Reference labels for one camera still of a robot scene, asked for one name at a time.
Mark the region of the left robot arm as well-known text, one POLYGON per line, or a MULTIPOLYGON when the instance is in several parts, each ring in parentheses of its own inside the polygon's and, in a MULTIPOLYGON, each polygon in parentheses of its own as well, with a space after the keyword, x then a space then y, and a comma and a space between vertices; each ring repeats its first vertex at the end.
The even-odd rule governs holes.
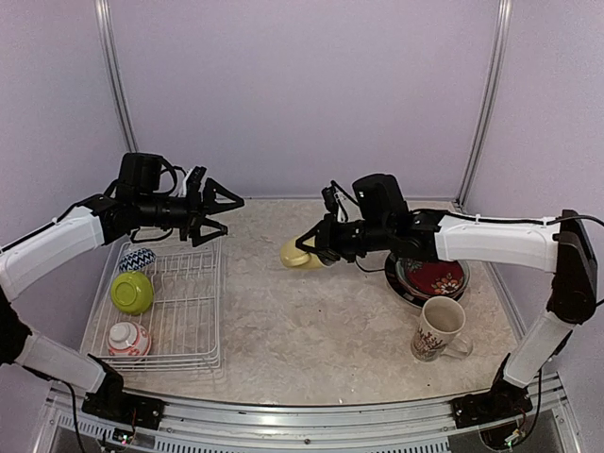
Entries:
POLYGON ((123 379, 98 359, 84 356, 26 325, 11 306, 34 282, 64 263, 142 227, 177 231, 193 246, 220 238, 227 227, 212 215, 244 205, 237 194, 195 166, 179 179, 160 155, 128 153, 108 188, 74 203, 59 217, 1 250, 1 362, 18 364, 87 394, 114 420, 126 418, 132 400, 123 379))

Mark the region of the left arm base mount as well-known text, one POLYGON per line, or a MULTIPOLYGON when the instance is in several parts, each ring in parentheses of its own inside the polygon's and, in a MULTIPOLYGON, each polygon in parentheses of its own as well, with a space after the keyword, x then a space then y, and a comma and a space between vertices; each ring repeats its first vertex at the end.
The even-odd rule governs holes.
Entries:
POLYGON ((105 375, 94 393, 86 393, 82 404, 84 413, 134 428, 159 429, 165 402, 161 399, 124 390, 124 378, 102 360, 90 355, 105 375))

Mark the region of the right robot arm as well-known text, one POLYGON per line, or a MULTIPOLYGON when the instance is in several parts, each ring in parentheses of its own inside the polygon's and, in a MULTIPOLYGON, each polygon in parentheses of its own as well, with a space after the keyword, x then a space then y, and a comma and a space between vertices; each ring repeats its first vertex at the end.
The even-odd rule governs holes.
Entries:
POLYGON ((542 218, 467 215, 449 210, 409 208, 397 179, 389 174, 364 176, 352 185, 350 200, 361 217, 351 221, 338 200, 343 189, 323 190, 327 213, 280 252, 290 268, 327 267, 353 262, 372 252, 394 260, 421 263, 477 261, 515 268, 522 279, 541 272, 550 293, 519 345, 501 363, 482 408, 494 419, 515 408, 533 377, 560 349, 575 327, 601 305, 598 264, 584 226, 589 216, 574 210, 542 218))

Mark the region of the teal patterned mug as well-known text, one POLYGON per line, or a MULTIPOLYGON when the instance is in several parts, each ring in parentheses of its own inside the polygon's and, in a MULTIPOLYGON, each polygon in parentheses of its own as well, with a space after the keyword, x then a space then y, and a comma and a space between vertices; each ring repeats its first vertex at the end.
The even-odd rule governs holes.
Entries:
POLYGON ((423 362, 441 356, 466 359, 474 351, 473 341, 462 334, 466 325, 464 308, 446 296, 431 297, 422 308, 411 339, 411 353, 423 362))

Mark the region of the small black square plate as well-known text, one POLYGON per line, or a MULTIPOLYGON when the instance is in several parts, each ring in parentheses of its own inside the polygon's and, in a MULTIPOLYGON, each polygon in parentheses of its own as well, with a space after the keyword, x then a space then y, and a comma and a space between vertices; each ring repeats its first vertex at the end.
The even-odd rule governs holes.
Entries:
POLYGON ((405 260, 403 275, 412 289, 428 296, 457 296, 468 282, 466 271, 458 261, 405 260))

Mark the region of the green bowl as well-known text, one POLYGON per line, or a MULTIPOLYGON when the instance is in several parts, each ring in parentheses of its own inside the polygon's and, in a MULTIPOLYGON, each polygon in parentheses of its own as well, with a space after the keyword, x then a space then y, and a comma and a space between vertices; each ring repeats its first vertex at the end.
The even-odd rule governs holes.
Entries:
POLYGON ((117 310, 139 315, 150 309, 153 304, 153 285, 142 272, 127 271, 112 281, 110 298, 117 310))

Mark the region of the pale yellow mug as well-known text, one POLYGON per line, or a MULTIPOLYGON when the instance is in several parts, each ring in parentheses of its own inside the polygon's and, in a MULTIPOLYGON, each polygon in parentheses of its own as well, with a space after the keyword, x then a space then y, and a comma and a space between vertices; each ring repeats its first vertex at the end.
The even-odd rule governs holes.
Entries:
POLYGON ((281 263, 289 269, 294 270, 318 270, 326 268, 321 259, 308 251, 304 251, 296 246, 296 241, 301 236, 295 236, 281 246, 279 256, 281 263))

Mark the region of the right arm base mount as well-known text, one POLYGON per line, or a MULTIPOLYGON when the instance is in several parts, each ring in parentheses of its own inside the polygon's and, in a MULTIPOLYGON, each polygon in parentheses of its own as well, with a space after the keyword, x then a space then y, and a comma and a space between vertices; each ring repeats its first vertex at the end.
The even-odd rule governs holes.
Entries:
POLYGON ((488 424, 533 410, 528 388, 517 387, 504 379, 509 356, 500 364, 488 391, 466 394, 450 401, 456 428, 488 424))

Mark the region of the blue white patterned bowl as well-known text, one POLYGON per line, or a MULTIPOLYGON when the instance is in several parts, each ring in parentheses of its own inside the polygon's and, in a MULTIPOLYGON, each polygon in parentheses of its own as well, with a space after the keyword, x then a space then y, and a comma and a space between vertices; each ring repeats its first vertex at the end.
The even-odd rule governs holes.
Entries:
POLYGON ((138 272, 153 264, 157 259, 155 252, 149 248, 138 248, 127 251, 118 262, 120 273, 138 272))

